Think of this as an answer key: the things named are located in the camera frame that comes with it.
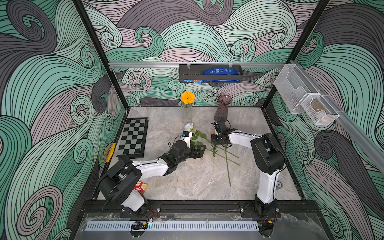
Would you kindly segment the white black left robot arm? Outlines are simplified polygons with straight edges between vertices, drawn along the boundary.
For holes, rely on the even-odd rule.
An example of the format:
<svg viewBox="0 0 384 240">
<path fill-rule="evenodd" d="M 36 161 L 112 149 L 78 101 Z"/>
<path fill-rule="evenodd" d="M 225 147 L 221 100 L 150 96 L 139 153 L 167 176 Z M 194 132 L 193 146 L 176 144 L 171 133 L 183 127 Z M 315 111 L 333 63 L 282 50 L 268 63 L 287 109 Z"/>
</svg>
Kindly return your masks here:
<svg viewBox="0 0 384 240">
<path fill-rule="evenodd" d="M 110 205 L 121 205 L 131 212 L 146 217 L 148 200 L 135 190 L 138 182 L 152 177 L 163 177 L 173 173 L 187 159 L 203 157 L 206 145 L 189 147 L 187 142 L 177 140 L 168 152 L 148 161 L 133 161 L 126 155 L 119 160 L 97 182 L 97 187 Z"/>
</svg>

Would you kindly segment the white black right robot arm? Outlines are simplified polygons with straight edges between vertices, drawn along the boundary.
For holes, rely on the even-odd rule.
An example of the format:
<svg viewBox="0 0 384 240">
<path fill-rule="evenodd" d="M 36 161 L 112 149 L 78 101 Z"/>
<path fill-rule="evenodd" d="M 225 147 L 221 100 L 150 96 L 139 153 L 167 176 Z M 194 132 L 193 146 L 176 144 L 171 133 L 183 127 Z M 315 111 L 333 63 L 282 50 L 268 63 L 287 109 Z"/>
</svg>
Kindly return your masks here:
<svg viewBox="0 0 384 240">
<path fill-rule="evenodd" d="M 271 133 L 263 135 L 241 132 L 227 127 L 225 121 L 214 122 L 213 145 L 240 145 L 252 150 L 260 170 L 259 188 L 255 195 L 254 212 L 259 217 L 277 217 L 275 192 L 280 173 L 285 169 L 285 155 Z"/>
</svg>

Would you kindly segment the orange marigold flower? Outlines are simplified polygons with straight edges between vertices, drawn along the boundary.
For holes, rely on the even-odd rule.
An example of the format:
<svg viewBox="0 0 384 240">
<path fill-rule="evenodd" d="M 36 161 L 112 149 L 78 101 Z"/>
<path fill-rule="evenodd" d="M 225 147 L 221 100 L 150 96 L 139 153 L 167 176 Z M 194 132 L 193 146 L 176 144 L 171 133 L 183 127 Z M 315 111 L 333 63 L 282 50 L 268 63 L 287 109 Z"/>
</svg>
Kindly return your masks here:
<svg viewBox="0 0 384 240">
<path fill-rule="evenodd" d="M 195 95 L 192 92 L 184 92 L 181 95 L 181 102 L 184 102 L 185 104 L 194 103 L 195 101 Z"/>
<path fill-rule="evenodd" d="M 215 189 L 215 167 L 216 167 L 216 155 L 218 153 L 217 145 L 211 144 L 211 152 L 213 154 L 213 189 Z"/>
</svg>

